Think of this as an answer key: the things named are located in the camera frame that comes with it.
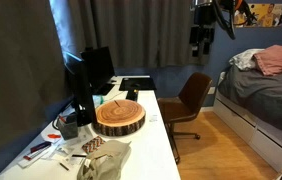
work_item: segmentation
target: wooden slice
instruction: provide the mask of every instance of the wooden slice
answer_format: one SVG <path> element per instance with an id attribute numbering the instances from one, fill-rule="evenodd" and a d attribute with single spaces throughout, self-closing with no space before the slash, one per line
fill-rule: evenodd
<path id="1" fill-rule="evenodd" d="M 96 109 L 95 130 L 107 136 L 124 136 L 142 127 L 145 120 L 143 107 L 135 101 L 116 100 Z"/>

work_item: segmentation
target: white bed drawer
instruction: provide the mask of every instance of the white bed drawer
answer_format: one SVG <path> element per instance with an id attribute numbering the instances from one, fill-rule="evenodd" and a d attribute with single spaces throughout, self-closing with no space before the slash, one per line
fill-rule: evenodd
<path id="1" fill-rule="evenodd" d="M 214 112 L 245 142 L 248 143 L 251 140 L 255 127 L 232 112 L 217 99 L 214 102 Z"/>
<path id="2" fill-rule="evenodd" d="M 250 142 L 251 147 L 277 172 L 282 170 L 282 148 L 260 131 L 256 131 Z"/>

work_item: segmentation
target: gray bag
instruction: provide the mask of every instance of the gray bag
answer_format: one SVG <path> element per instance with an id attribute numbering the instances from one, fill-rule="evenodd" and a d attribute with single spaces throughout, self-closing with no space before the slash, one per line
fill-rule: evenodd
<path id="1" fill-rule="evenodd" d="M 78 172 L 78 180 L 119 180 L 123 159 L 131 150 L 130 143 L 116 140 L 107 141 L 100 148 L 89 154 L 89 167 L 82 163 Z"/>

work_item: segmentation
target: brown leather chair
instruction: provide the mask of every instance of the brown leather chair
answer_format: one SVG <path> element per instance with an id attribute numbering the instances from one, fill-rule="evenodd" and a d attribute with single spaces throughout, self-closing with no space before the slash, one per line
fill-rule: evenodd
<path id="1" fill-rule="evenodd" d="M 180 156 L 174 136 L 194 135 L 195 139 L 200 139 L 200 135 L 193 132 L 175 132 L 174 124 L 193 121 L 198 116 L 211 83 L 212 80 L 209 76 L 193 73 L 177 97 L 157 100 L 177 164 L 180 162 Z"/>

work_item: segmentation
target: gray curtain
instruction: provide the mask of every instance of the gray curtain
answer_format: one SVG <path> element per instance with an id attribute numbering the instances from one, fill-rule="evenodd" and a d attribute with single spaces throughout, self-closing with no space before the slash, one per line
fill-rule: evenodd
<path id="1" fill-rule="evenodd" d="M 63 50 L 79 56 L 84 47 L 109 46 L 118 68 L 199 63 L 192 57 L 189 44 L 191 0 L 51 2 L 55 2 L 52 8 L 59 36 L 68 33 L 67 38 L 72 39 L 65 40 L 71 43 L 62 43 L 60 37 Z"/>
<path id="2" fill-rule="evenodd" d="M 65 85 L 49 2 L 0 1 L 0 148 L 40 127 Z"/>

